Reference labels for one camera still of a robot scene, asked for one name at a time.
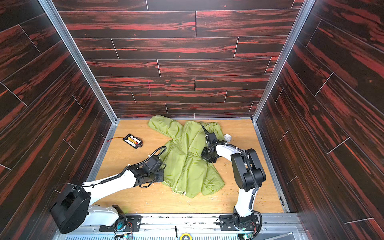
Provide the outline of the green Snoopy zip jacket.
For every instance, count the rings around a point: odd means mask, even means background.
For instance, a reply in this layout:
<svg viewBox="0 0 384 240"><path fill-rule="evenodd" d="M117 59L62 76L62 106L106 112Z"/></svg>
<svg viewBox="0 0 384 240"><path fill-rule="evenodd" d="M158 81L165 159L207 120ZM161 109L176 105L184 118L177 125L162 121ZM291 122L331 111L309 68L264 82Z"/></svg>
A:
<svg viewBox="0 0 384 240"><path fill-rule="evenodd" d="M206 146L202 127L209 133L215 133L219 140L223 140L224 135L219 123L187 121L182 125L176 120L154 116L148 126L171 138L165 144L167 150L161 154L160 159L167 165L164 170L164 182L173 192L194 198L199 193L214 194L225 186L215 166L201 157Z"/></svg>

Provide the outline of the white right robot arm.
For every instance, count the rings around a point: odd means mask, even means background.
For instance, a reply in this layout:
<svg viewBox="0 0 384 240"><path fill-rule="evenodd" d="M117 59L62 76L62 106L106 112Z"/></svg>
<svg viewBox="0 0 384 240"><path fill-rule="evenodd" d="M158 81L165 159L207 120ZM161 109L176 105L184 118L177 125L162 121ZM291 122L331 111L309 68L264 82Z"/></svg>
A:
<svg viewBox="0 0 384 240"><path fill-rule="evenodd" d="M232 163L239 196L230 218L231 224L239 230L244 230L251 223L260 222L255 216L255 197L267 176L256 151L243 150L222 142L205 147L201 157L209 163L215 163L220 157Z"/></svg>

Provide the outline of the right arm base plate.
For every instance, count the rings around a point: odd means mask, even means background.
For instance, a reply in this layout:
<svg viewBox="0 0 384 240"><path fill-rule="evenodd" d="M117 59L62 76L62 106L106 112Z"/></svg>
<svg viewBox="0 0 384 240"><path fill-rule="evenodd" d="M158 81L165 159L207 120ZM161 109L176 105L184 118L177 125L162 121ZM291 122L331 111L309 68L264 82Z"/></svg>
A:
<svg viewBox="0 0 384 240"><path fill-rule="evenodd" d="M247 217L238 215L220 215L216 220L221 231L256 231L259 227L259 218L255 214Z"/></svg>

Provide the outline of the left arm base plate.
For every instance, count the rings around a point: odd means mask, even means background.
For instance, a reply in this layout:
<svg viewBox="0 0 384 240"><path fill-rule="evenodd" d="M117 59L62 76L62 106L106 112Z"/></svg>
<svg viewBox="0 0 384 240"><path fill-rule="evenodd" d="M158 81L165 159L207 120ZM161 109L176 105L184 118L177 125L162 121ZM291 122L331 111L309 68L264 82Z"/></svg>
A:
<svg viewBox="0 0 384 240"><path fill-rule="evenodd" d="M111 226L101 225L100 232L138 232L141 226L142 216L125 215L119 216Z"/></svg>

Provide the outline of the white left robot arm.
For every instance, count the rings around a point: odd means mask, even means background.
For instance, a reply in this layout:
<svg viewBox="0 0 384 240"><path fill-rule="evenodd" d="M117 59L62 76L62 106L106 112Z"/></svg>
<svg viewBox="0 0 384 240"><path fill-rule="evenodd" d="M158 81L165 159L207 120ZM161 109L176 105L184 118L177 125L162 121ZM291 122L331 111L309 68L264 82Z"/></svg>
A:
<svg viewBox="0 0 384 240"><path fill-rule="evenodd" d="M95 206L98 200L116 192L164 180L164 169L150 169L143 166L127 166L121 173L81 186L66 184L50 206L50 213L60 233L67 234L82 226L112 226L115 231L126 228L126 215L117 205Z"/></svg>

